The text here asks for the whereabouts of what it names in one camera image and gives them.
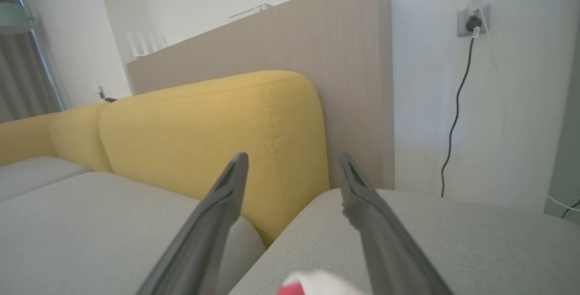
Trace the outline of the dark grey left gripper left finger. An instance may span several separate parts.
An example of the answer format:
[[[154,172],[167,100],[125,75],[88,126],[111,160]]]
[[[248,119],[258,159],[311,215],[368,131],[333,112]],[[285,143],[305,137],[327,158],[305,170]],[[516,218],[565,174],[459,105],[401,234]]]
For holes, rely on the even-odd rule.
[[[235,154],[136,295],[215,295],[228,233],[241,213],[248,155]]]

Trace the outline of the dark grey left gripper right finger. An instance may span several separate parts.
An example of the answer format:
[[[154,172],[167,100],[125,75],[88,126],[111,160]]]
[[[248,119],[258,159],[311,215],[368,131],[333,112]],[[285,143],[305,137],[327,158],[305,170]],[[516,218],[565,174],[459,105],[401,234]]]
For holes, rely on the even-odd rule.
[[[343,214],[360,234],[373,295],[454,295],[350,154],[340,162]]]

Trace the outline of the white router with antennas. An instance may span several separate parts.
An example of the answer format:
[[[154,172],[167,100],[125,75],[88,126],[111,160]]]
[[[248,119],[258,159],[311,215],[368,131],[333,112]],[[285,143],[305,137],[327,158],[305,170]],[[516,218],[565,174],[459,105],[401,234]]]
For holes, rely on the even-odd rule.
[[[167,47],[164,34],[128,32],[126,36],[135,59],[150,55]]]

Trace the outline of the grey wall socket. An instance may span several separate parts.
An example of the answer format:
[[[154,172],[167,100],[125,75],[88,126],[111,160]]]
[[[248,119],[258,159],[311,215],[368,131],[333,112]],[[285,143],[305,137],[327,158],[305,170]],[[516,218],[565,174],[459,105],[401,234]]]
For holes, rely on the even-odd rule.
[[[481,29],[479,29],[480,34],[487,33],[487,27],[489,26],[489,16],[490,16],[491,4],[489,2],[484,3],[482,6],[475,9],[466,7],[458,9],[456,15],[456,34],[458,37],[472,35],[472,32],[467,31],[465,24],[468,17],[472,15],[479,15],[482,20]]]

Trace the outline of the grey curtain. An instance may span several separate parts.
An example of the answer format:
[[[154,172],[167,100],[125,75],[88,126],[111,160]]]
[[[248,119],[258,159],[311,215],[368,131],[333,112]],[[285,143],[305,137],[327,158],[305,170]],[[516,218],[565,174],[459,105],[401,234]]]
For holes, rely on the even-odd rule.
[[[0,34],[0,123],[61,110],[33,33]]]

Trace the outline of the grey sofa seat cushion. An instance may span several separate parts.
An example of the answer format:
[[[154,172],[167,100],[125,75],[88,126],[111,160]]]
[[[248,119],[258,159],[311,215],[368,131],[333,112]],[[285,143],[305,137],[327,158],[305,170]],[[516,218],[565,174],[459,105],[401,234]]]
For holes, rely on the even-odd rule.
[[[91,172],[84,165],[42,156],[0,167],[0,202]]]
[[[90,172],[0,202],[0,295],[135,295],[194,198]]]

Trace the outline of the red jersey with white trim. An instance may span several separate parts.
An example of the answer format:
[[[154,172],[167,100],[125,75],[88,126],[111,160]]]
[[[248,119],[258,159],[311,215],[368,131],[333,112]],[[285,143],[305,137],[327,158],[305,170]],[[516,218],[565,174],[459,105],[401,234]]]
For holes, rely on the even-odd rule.
[[[365,295],[346,280],[324,270],[295,271],[277,290],[277,295]]]

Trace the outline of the wide yellow sofa back cushion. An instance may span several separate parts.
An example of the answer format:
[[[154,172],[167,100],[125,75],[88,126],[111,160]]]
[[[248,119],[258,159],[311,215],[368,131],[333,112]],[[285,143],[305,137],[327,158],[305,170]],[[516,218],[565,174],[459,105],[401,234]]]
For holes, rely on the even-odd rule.
[[[116,175],[203,199],[230,159],[249,157],[241,215],[271,245],[329,190],[324,117],[301,74],[260,71],[127,97],[102,111]]]

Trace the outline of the large grey sofa cushion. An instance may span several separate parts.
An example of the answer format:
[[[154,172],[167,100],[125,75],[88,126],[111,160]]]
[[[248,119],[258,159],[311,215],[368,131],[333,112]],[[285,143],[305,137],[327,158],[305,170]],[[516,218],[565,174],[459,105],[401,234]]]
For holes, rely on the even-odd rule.
[[[380,189],[455,295],[580,295],[580,226],[551,215]],[[339,189],[319,195],[229,295],[275,295],[294,271],[372,288]]]

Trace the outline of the narrow yellow sofa back cushion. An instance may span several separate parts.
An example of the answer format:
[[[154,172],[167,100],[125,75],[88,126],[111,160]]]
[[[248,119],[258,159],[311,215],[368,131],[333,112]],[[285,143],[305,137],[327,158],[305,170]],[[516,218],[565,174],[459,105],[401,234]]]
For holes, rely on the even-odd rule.
[[[113,173],[100,138],[100,116],[106,107],[98,103],[58,113],[49,133],[58,157],[92,171]]]

